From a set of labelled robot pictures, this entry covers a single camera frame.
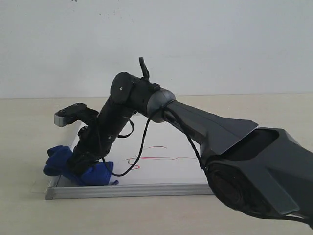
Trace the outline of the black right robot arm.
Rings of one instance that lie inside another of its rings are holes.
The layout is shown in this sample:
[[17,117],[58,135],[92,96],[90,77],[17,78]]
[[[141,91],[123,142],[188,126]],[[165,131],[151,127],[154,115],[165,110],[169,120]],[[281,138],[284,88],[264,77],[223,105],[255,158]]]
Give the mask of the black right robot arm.
[[200,167],[226,206],[261,219],[313,223],[313,154],[286,130],[202,111],[147,77],[126,72],[114,78],[107,102],[81,131],[69,168],[81,175],[106,156],[136,112],[170,123],[191,145],[200,145]]

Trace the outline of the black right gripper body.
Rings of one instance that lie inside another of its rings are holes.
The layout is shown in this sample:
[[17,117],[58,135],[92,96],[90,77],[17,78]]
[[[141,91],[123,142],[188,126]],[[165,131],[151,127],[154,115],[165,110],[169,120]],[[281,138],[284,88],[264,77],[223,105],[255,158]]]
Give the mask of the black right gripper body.
[[79,112],[80,118],[87,125],[79,133],[79,141],[73,150],[73,155],[68,160],[70,171],[76,176],[82,176],[90,167],[106,156],[112,145],[109,136],[114,135],[110,129],[114,118],[111,113],[97,112],[86,109]]

